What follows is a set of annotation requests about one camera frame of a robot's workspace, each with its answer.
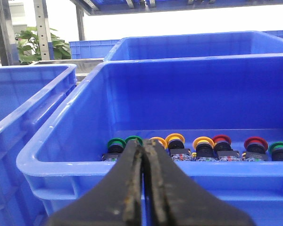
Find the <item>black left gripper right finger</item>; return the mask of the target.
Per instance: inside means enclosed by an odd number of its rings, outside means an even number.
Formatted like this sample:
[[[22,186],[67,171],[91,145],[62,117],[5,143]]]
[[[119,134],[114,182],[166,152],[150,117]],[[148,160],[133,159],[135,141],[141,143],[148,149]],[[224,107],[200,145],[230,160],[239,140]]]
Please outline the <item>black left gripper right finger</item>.
[[[150,226],[253,226],[244,211],[187,176],[156,140],[143,141],[144,189]]]

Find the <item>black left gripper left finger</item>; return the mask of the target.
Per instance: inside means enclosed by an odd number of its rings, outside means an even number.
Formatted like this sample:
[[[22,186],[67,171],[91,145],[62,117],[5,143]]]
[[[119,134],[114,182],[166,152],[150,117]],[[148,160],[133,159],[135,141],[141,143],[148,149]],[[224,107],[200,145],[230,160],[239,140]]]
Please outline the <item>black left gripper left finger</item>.
[[[107,175],[75,202],[55,212],[48,226],[142,225],[142,145],[130,140]]]

